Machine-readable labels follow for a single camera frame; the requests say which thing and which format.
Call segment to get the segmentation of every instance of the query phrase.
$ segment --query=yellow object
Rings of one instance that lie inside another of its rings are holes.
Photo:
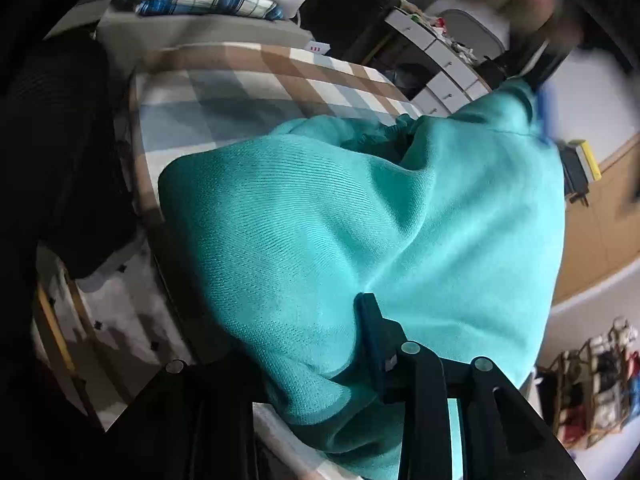
[[[65,337],[62,335],[62,330],[60,330],[58,319],[56,318],[56,314],[53,312],[53,307],[49,302],[47,293],[42,288],[42,285],[40,284],[40,282],[38,282],[36,286],[36,292],[38,294],[38,302],[40,303],[40,307],[42,309],[42,312],[44,313],[44,317],[47,320],[49,329],[53,334],[53,339],[56,342],[58,351],[62,356],[62,361],[65,364],[66,371],[68,371],[69,375],[71,375],[72,377],[77,377],[78,371],[76,370],[76,365],[74,364],[74,361],[71,358],[71,354],[69,353],[69,348],[66,346]]]
[[[602,174],[600,173],[600,168],[598,167],[598,163],[596,162],[596,158],[593,156],[593,152],[591,151],[591,147],[586,140],[572,140],[569,142],[571,146],[575,146],[576,148],[582,148],[584,152],[584,158],[589,165],[591,173],[593,173],[594,180],[600,180],[602,178]]]

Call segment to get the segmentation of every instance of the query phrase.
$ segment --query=teal fabric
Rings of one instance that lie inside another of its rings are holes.
[[[300,439],[353,472],[396,478],[402,431],[402,406],[367,379],[359,292],[441,357],[488,356],[517,386],[530,371],[564,233],[562,167],[535,110],[510,81],[447,119],[294,120],[161,175],[167,225],[214,316]],[[457,478],[451,405],[450,418]]]

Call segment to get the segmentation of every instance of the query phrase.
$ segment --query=plaid blanket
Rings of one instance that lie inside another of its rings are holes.
[[[330,115],[394,124],[422,113],[377,70],[306,50],[255,43],[150,54],[130,89],[132,144],[146,221],[161,221],[158,177],[174,159]]]
[[[136,7],[140,16],[166,14],[232,14],[265,20],[283,20],[273,0],[143,0]]]

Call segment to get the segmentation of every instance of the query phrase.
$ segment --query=black garment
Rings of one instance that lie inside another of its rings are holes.
[[[66,401],[30,337],[39,242],[82,278],[135,234],[107,80],[100,45],[72,32],[28,53],[1,99],[0,478],[102,478],[113,463],[98,460],[104,435]]]

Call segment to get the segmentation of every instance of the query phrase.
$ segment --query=white tag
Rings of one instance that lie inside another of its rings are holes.
[[[314,54],[326,54],[330,48],[330,44],[319,43],[318,41],[309,41],[309,43],[307,43],[305,46],[305,50],[313,52]]]

